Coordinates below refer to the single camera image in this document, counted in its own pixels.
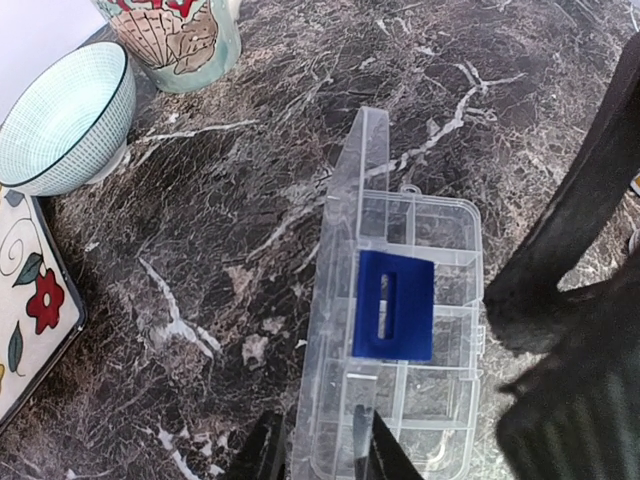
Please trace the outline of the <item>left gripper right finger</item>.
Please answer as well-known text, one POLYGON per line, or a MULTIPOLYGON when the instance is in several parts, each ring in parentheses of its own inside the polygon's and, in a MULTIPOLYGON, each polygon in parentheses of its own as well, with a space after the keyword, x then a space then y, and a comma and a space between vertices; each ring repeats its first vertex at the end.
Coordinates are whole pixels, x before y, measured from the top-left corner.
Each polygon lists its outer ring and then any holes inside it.
POLYGON ((539 361, 502 386, 514 397, 496 440, 519 479, 639 475, 639 257, 562 291, 639 170, 639 40, 624 46, 601 106, 550 203, 486 288, 502 346, 539 361))

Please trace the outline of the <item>blue box latch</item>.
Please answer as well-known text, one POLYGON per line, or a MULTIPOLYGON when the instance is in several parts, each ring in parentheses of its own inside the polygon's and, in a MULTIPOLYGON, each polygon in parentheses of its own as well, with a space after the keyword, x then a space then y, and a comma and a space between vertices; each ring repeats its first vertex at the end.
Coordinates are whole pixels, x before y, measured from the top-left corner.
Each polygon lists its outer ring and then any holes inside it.
POLYGON ((429 362, 433 355, 434 300, 433 262, 362 251, 352 355, 429 362))

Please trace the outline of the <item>clear plastic pill organizer box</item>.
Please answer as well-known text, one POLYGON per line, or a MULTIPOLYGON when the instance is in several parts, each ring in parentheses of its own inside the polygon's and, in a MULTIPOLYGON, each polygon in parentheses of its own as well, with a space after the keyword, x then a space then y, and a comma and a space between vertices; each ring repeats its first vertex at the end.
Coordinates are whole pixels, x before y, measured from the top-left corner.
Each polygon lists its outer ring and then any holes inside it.
POLYGON ((380 417, 410 476, 463 479, 485 329, 469 201, 389 186, 389 117, 361 108, 330 178, 291 457, 295 479, 366 474, 380 417))

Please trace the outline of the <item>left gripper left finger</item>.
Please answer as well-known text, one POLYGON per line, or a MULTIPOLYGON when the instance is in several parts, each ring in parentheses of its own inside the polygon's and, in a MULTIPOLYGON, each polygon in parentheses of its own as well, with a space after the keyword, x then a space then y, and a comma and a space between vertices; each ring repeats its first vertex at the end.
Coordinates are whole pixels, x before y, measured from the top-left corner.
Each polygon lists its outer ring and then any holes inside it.
MULTIPOLYGON (((377 410, 358 404, 353 416, 357 479, 419 479, 421 475, 377 410)), ((282 479, 285 474, 284 417, 267 410, 232 461, 229 479, 282 479)))

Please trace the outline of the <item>large orange label pill bottle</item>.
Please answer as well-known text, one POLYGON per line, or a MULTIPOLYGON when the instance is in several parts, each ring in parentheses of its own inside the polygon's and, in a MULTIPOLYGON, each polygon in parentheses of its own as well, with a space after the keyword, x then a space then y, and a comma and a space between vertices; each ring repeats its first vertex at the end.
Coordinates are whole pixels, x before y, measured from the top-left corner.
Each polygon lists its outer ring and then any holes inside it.
POLYGON ((640 174, 635 175, 630 183, 630 188, 637 196, 640 196, 640 174))

